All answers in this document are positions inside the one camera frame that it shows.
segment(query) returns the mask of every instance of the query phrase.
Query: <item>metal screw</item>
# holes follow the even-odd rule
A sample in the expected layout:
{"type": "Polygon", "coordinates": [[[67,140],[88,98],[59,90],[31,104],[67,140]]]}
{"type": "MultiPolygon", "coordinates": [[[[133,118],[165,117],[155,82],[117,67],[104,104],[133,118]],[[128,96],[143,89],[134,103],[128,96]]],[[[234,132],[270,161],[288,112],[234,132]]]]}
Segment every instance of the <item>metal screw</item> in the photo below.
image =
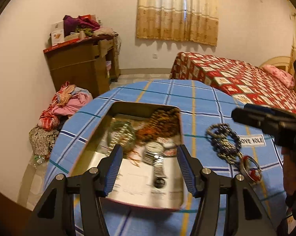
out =
{"type": "Polygon", "coordinates": [[[210,170],[209,168],[203,168],[203,169],[202,169],[202,172],[203,172],[204,174],[209,175],[209,174],[211,173],[211,170],[210,170]]]}
{"type": "Polygon", "coordinates": [[[99,171],[99,170],[98,170],[97,168],[95,168],[95,167],[89,169],[89,172],[90,172],[91,174],[95,174],[95,173],[97,173],[98,171],[99,171]]]}
{"type": "Polygon", "coordinates": [[[241,174],[237,174],[236,175],[236,179],[239,180],[239,181],[243,181],[244,180],[244,176],[241,175],[241,174]]]}
{"type": "Polygon", "coordinates": [[[64,178],[64,175],[63,174],[58,174],[56,175],[56,180],[62,180],[64,178]]]}

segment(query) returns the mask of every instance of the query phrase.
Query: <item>white wall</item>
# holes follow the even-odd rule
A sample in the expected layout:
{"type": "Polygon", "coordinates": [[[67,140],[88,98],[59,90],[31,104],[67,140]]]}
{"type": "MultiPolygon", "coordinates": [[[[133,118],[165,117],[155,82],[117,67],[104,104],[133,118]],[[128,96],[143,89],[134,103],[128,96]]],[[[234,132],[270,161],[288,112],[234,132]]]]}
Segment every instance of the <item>white wall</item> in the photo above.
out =
{"type": "Polygon", "coordinates": [[[292,24],[285,0],[219,0],[217,47],[135,37],[137,0],[96,0],[96,15],[122,38],[121,68],[171,68],[179,51],[215,54],[255,66],[290,54],[292,24]]]}
{"type": "Polygon", "coordinates": [[[259,66],[276,56],[290,56],[292,30],[287,0],[250,0],[246,61],[259,66]]]}
{"type": "Polygon", "coordinates": [[[52,23],[92,13],[93,0],[11,0],[0,15],[0,191],[16,201],[28,132],[55,93],[42,50],[52,23]]]}

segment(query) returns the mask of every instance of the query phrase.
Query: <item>watch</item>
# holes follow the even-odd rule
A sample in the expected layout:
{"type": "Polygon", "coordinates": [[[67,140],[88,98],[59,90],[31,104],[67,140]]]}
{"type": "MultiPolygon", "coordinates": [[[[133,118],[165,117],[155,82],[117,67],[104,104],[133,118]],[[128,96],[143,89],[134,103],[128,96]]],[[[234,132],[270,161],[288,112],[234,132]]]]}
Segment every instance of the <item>watch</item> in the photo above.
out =
{"type": "Polygon", "coordinates": [[[163,167],[163,151],[161,143],[150,141],[145,146],[143,162],[152,165],[155,177],[166,178],[163,167]]]}
{"type": "Polygon", "coordinates": [[[125,150],[129,150],[135,144],[135,133],[129,121],[115,121],[111,124],[106,142],[108,145],[107,156],[109,156],[116,144],[120,144],[125,150]]]}

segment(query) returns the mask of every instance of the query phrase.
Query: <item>watch face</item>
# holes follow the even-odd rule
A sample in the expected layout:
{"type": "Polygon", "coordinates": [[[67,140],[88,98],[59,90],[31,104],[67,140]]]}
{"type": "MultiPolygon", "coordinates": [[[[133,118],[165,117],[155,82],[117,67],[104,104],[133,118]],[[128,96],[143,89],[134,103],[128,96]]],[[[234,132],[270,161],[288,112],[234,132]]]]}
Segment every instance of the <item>watch face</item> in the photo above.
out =
{"type": "Polygon", "coordinates": [[[146,150],[152,154],[162,154],[164,148],[162,144],[155,141],[151,141],[146,144],[146,150]]]}

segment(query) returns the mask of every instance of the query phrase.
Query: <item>pink clothing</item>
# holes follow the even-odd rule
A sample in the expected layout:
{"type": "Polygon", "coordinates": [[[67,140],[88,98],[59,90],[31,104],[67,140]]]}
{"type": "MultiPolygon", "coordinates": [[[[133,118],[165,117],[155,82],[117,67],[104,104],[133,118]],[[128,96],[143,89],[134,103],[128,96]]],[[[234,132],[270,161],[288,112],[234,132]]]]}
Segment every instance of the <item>pink clothing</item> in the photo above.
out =
{"type": "Polygon", "coordinates": [[[88,104],[91,100],[92,96],[87,94],[86,92],[77,92],[69,99],[68,103],[64,106],[55,106],[52,109],[52,113],[58,115],[73,115],[81,107],[88,104]]]}
{"type": "Polygon", "coordinates": [[[264,65],[262,69],[265,72],[275,76],[278,80],[282,82],[288,89],[293,89],[294,78],[291,74],[285,72],[284,70],[278,69],[272,65],[264,65]]]}

